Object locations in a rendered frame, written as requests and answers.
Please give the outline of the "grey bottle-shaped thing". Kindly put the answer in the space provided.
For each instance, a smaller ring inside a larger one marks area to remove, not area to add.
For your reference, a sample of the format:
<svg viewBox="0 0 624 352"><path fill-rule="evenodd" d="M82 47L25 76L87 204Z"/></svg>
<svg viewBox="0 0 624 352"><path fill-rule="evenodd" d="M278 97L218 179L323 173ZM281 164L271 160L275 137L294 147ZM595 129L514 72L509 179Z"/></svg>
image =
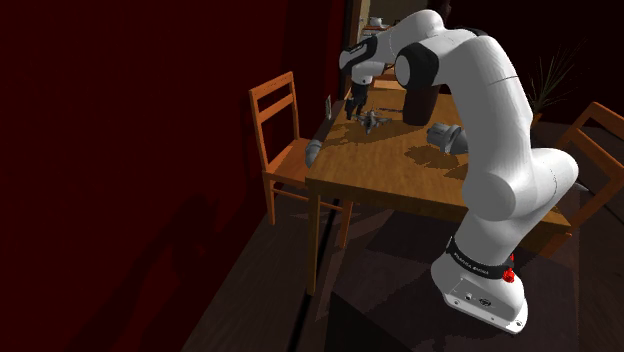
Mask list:
<svg viewBox="0 0 624 352"><path fill-rule="evenodd" d="M314 163L321 147L322 142L317 139L312 139L308 142L305 148L305 164L308 168Z"/></svg>

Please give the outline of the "potted plant with thin leaves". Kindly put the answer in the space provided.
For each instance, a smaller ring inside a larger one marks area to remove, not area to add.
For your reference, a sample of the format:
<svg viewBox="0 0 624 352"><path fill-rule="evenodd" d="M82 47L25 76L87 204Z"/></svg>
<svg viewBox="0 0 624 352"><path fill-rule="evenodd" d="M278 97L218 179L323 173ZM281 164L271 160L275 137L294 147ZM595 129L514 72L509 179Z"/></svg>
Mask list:
<svg viewBox="0 0 624 352"><path fill-rule="evenodd" d="M586 42L587 38L583 37L573 48L558 47L548 61L538 58L535 74L529 77L529 89L526 92L533 114L531 128L540 121L547 107L563 101L570 93L558 93L557 90L568 78L575 66L575 57Z"/></svg>

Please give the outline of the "wooden chair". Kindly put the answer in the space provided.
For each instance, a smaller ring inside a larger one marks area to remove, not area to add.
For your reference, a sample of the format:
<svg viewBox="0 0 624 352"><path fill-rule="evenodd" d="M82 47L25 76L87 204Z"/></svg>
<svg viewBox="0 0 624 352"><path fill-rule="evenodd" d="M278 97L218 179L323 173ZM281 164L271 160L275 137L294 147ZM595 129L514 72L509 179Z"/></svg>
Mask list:
<svg viewBox="0 0 624 352"><path fill-rule="evenodd" d="M276 90L288 87L289 93L271 106L261 110L259 100ZM280 194L307 201L308 198L302 195L276 189L276 182L293 186L297 189L306 189L305 178L309 168L305 164L305 148L310 141L302 138L299 133L299 115L296 100L296 89L293 72L282 74L266 83L249 90L249 99L255 128L256 141L259 157L262 166L263 188L267 207L268 223L274 225L275 217L275 195ZM293 141L283 148L273 159L267 156L266 145L262 124L271 117L290 107L292 109Z"/></svg>
<svg viewBox="0 0 624 352"><path fill-rule="evenodd" d="M598 102L592 102L555 144L557 149L563 149L568 143L576 145L601 168L609 177L609 182L577 213L571 216L568 220L570 227L565 233L553 235L541 249L539 254L546 258L551 257L572 236L573 231L578 229L624 187L624 165L581 130L590 118L624 140L624 117Z"/></svg>

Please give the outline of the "dark brown cylinder vase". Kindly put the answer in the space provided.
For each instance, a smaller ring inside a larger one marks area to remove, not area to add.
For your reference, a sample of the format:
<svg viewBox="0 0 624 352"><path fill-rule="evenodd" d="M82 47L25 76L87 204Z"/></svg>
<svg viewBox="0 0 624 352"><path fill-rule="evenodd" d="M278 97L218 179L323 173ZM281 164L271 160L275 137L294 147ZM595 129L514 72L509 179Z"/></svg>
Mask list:
<svg viewBox="0 0 624 352"><path fill-rule="evenodd" d="M402 120L412 126L426 126L432 116L440 86L407 90L402 109Z"/></svg>

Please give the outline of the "grey toy aeroplane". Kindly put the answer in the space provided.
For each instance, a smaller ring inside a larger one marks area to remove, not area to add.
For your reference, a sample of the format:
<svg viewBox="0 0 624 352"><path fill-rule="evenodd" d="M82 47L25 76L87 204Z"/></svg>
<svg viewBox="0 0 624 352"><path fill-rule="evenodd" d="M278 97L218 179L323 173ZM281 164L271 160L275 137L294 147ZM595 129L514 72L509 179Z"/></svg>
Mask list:
<svg viewBox="0 0 624 352"><path fill-rule="evenodd" d="M355 115L355 118L364 127L366 135L369 135L373 128L392 121L391 118L384 117L381 112L375 109L366 111L362 115Z"/></svg>

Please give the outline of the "dark robot stand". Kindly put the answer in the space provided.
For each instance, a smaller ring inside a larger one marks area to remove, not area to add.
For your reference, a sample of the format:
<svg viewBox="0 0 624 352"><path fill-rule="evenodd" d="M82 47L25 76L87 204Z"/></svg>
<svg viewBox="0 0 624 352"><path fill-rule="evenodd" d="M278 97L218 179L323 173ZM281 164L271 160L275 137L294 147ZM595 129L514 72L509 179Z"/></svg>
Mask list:
<svg viewBox="0 0 624 352"><path fill-rule="evenodd" d="M318 309L298 352L580 352L578 238L549 259L517 251L529 318L512 335L452 309L435 287L431 263L456 228L355 207L347 247L328 243Z"/></svg>

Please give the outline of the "wooden table with white teapot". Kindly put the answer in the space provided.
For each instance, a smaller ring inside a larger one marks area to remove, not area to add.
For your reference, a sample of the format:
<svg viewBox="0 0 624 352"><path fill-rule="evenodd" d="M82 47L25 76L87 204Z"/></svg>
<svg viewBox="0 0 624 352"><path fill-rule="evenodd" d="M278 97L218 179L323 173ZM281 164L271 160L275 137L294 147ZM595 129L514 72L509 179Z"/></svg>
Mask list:
<svg viewBox="0 0 624 352"><path fill-rule="evenodd" d="M360 37L367 38L390 28L392 28L392 25L384 24L381 17L370 17L368 22L362 27Z"/></svg>

